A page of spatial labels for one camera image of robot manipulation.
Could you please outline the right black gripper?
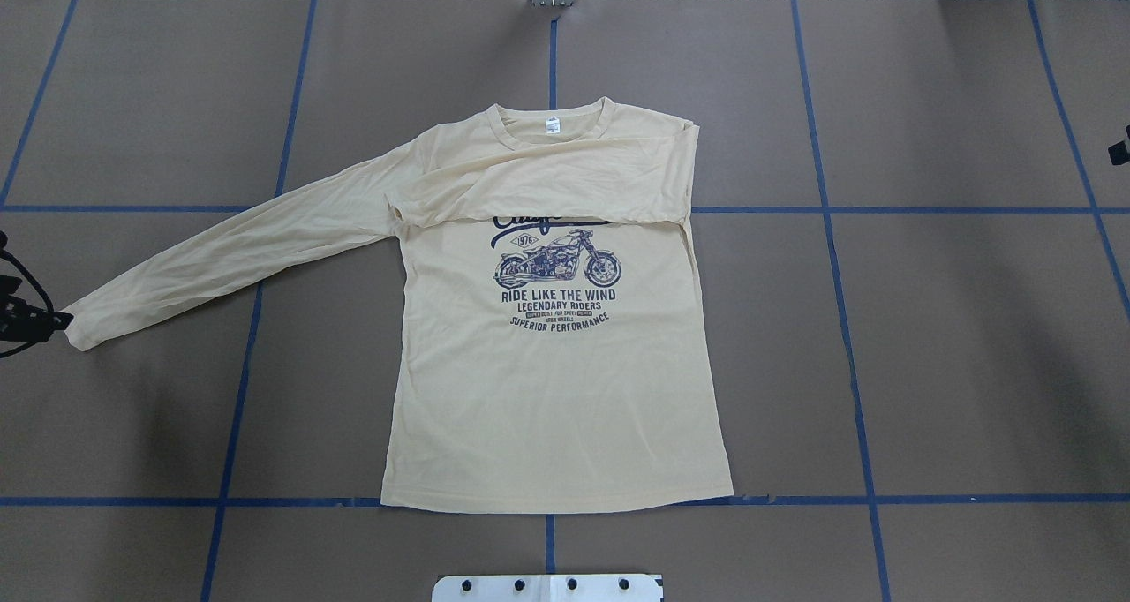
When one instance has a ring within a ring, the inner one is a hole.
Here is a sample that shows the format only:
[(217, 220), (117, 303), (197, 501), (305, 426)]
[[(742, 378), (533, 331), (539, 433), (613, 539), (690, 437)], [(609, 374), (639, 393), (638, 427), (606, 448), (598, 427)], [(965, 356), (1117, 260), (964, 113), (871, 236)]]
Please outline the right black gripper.
[(1125, 125), (1125, 136), (1119, 139), (1116, 143), (1110, 143), (1107, 147), (1107, 158), (1112, 165), (1127, 165), (1130, 162), (1129, 151), (1129, 136), (1130, 126)]

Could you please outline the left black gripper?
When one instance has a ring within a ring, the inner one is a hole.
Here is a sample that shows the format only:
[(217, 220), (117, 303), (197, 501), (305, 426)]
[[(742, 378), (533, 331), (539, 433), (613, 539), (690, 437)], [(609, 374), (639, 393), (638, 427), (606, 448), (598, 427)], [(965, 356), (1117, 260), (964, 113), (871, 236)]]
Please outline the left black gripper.
[(44, 343), (54, 331), (66, 331), (73, 322), (73, 315), (68, 312), (54, 312), (47, 293), (33, 277), (28, 280), (32, 288), (40, 295), (43, 308), (32, 305), (28, 300), (17, 297), (16, 293), (21, 279), (15, 276), (1, 276), (1, 341), (5, 343), (36, 344)]

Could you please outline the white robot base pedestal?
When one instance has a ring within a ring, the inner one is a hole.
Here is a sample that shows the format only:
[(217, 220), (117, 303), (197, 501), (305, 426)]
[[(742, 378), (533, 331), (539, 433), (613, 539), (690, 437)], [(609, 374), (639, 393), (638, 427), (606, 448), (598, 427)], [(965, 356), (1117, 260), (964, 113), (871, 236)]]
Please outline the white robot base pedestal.
[(643, 573), (444, 576), (432, 601), (663, 601), (662, 577)]

